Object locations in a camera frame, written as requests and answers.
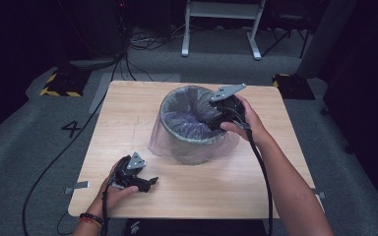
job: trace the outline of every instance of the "gray carpet floor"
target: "gray carpet floor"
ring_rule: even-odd
[[[182,38],[155,50],[129,49],[129,61],[159,81],[271,86],[272,75],[292,74],[300,64],[301,39],[284,39],[261,61],[253,59],[244,29],[193,33],[187,58],[180,56]],[[257,34],[259,48],[274,41],[269,31]],[[29,101],[0,125],[0,235],[23,235],[22,208],[34,181],[72,139],[61,128],[72,121],[83,127],[107,88],[113,66],[93,71],[83,97],[40,96],[54,68],[36,78],[26,93]],[[142,81],[149,78],[131,66]],[[130,80],[124,61],[114,80]],[[337,235],[378,235],[378,194],[354,155],[344,152],[347,141],[331,117],[321,115],[326,84],[308,80],[316,100],[285,100],[322,204]],[[76,182],[85,158],[97,114],[74,143],[48,169],[31,195],[27,208],[30,235],[58,235],[57,224],[67,211],[66,187]],[[77,220],[61,219],[62,233]],[[110,221],[110,235],[121,235],[124,219]],[[275,235],[285,235],[276,220]]]

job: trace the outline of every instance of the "person's right hand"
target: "person's right hand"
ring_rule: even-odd
[[[253,140],[254,143],[258,143],[260,138],[263,136],[267,136],[268,133],[263,126],[262,121],[260,120],[259,116],[257,115],[256,111],[253,110],[250,103],[242,96],[236,95],[236,97],[241,101],[245,108],[245,121],[250,124],[251,130],[253,132]],[[231,131],[237,133],[241,136],[244,140],[248,141],[247,134],[245,130],[241,129],[239,126],[235,125],[232,122],[222,122],[220,127],[223,130]]]

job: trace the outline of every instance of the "person's right arm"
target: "person's right arm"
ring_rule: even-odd
[[[317,198],[305,180],[286,158],[279,145],[263,126],[248,101],[238,96],[245,107],[245,118],[253,131],[253,140],[266,166],[276,209],[289,235],[334,235]],[[223,122],[224,130],[232,131],[248,141],[244,130]]]

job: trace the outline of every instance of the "chair leg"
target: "chair leg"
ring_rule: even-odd
[[[272,48],[274,48],[282,39],[284,39],[289,34],[289,31],[287,31],[284,35],[282,35],[275,43],[272,44],[263,54],[262,56],[265,56]]]
[[[308,36],[309,36],[309,29],[306,30],[306,35],[305,35],[305,39],[304,39],[304,42],[303,42],[302,50],[300,51],[300,56],[299,56],[300,59],[302,59],[302,57],[303,57],[303,52],[305,51],[306,42],[308,41]]]

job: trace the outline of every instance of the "white desk frame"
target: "white desk frame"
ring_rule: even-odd
[[[189,55],[190,17],[212,17],[254,20],[253,29],[251,32],[247,32],[247,38],[250,42],[254,59],[260,60],[262,56],[254,38],[262,18],[265,3],[266,0],[260,0],[259,4],[211,3],[187,0],[182,56]]]

